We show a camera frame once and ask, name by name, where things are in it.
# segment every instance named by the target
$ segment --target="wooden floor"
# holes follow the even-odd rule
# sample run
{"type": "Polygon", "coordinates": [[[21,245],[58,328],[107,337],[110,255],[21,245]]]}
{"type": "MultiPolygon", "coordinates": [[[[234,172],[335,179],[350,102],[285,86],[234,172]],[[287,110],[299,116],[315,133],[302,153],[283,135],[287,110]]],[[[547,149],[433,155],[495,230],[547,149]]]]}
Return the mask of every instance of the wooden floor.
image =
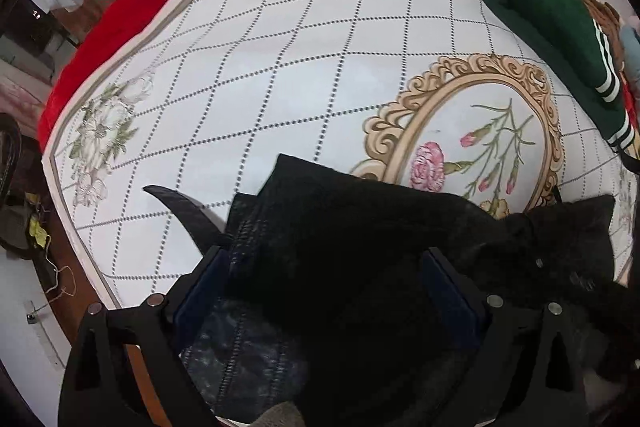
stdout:
{"type": "MultiPolygon", "coordinates": [[[[49,248],[50,258],[52,258],[58,267],[69,266],[69,268],[73,270],[74,277],[76,278],[76,295],[74,297],[65,295],[51,303],[51,308],[60,323],[60,327],[69,339],[69,342],[73,344],[84,311],[89,304],[97,302],[99,299],[84,274],[84,270],[82,270],[80,262],[69,244],[60,218],[55,211],[51,213],[47,230],[51,236],[51,245],[49,248]]],[[[73,281],[68,270],[60,272],[60,287],[66,287],[69,291],[73,288],[73,281]]],[[[164,410],[162,410],[160,401],[156,396],[151,380],[146,372],[140,350],[132,346],[129,349],[129,358],[134,374],[136,375],[136,380],[138,381],[140,394],[149,411],[149,416],[159,427],[171,427],[171,423],[164,414],[164,410]]]]}

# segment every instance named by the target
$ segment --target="metal screw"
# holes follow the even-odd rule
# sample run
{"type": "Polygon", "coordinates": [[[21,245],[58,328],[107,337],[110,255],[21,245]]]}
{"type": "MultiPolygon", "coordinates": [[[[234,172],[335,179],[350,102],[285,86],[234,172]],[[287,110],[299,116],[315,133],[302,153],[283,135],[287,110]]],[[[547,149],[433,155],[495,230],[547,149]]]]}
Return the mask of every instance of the metal screw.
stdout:
{"type": "Polygon", "coordinates": [[[146,298],[146,303],[152,307],[159,306],[162,302],[164,302],[164,295],[161,293],[154,293],[146,298]]]}
{"type": "Polygon", "coordinates": [[[102,304],[100,304],[100,302],[94,302],[93,304],[89,304],[89,307],[86,309],[86,312],[89,315],[97,315],[98,313],[100,313],[101,309],[102,309],[102,304]]]}
{"type": "Polygon", "coordinates": [[[499,295],[489,295],[486,298],[486,303],[489,304],[491,308],[502,308],[504,300],[502,300],[502,297],[500,297],[499,295]]]}
{"type": "Polygon", "coordinates": [[[559,315],[559,314],[562,313],[562,306],[560,304],[558,304],[557,302],[550,302],[549,306],[547,306],[547,308],[554,315],[559,315]]]}

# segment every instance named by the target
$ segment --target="yellow flower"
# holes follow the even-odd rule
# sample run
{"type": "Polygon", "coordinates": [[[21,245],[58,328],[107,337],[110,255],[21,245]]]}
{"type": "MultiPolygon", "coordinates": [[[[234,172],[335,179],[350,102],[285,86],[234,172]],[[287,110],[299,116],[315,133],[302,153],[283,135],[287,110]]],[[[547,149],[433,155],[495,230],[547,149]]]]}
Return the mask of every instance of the yellow flower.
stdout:
{"type": "Polygon", "coordinates": [[[480,203],[480,208],[494,216],[495,219],[502,219],[503,217],[507,217],[511,214],[506,200],[498,200],[498,204],[495,205],[495,208],[491,208],[491,201],[483,201],[480,203]]]}

